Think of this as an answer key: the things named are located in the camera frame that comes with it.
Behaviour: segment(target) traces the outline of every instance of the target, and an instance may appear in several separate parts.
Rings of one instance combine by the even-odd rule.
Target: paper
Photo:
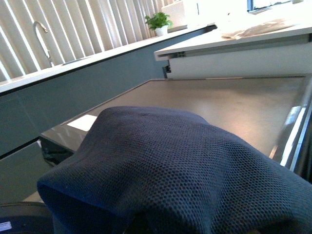
[[[0,223],[0,232],[12,229],[11,222]]]
[[[93,123],[96,121],[96,119],[97,119],[96,116],[85,115],[83,117],[74,120],[73,122],[70,122],[68,126],[88,132]]]

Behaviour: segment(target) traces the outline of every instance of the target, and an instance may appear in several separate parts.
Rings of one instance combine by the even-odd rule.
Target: window
[[[247,0],[247,5],[248,11],[256,11],[286,2],[290,0]]]
[[[173,2],[0,0],[0,82],[151,38],[145,15]]]

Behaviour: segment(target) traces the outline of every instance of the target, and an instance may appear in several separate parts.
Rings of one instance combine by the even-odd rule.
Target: kitchen counter
[[[197,36],[195,38],[183,41],[181,43],[169,46],[167,48],[154,52],[157,61],[168,60],[172,58],[174,53],[196,51],[202,49],[215,49],[217,47],[226,48],[227,46],[239,46],[251,42],[261,42],[268,40],[281,40],[282,38],[295,37],[300,35],[312,34],[311,23],[301,24],[290,28],[285,28],[279,31],[254,35],[240,39],[223,38],[220,32],[216,29],[212,32]]]
[[[0,93],[15,89],[15,88],[27,85],[27,84],[31,84],[39,80],[44,80],[52,76],[57,76],[63,73],[67,73],[67,72],[70,72],[71,70],[77,69],[82,66],[91,65],[93,63],[97,63],[105,59],[114,58],[116,56],[120,56],[122,54],[137,50],[139,48],[143,48],[143,47],[146,47],[146,46],[149,46],[149,45],[161,42],[161,41],[165,41],[174,37],[178,37],[178,36],[205,28],[210,25],[213,25],[213,23],[198,25],[198,26],[194,26],[188,29],[168,33],[167,35],[164,35],[161,37],[154,37],[154,38],[138,41],[138,42],[128,44],[125,46],[121,46],[121,47],[108,50],[102,53],[91,55],[82,59],[77,59],[72,62],[67,62],[65,64],[57,65],[52,68],[46,68],[44,70],[34,72],[31,74],[27,74],[22,77],[14,78],[12,80],[3,81],[3,82],[0,82]]]
[[[74,153],[93,121],[106,108],[124,105],[170,107],[202,116],[210,124],[238,135],[290,168],[296,165],[293,159],[299,137],[311,115],[311,91],[311,75],[151,80],[53,127],[40,138],[45,152],[55,152],[60,147],[57,151],[64,155],[66,151]]]
[[[312,73],[312,23],[240,39],[218,29],[155,51],[167,78],[229,78]]]

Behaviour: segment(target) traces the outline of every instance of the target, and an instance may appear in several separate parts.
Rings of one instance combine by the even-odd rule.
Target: glossy surface
[[[87,132],[67,124],[85,114],[98,116],[108,107],[121,105],[170,107],[196,113],[280,162],[278,154],[300,112],[306,116],[304,107],[311,98],[306,89],[310,82],[310,77],[154,80],[42,135],[76,151]],[[302,128],[301,121],[297,125],[296,134]]]

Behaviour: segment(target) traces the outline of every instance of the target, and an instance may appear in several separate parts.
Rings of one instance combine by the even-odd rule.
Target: dark blue towel
[[[312,185],[185,111],[104,110],[78,151],[38,181],[73,234],[312,233]]]

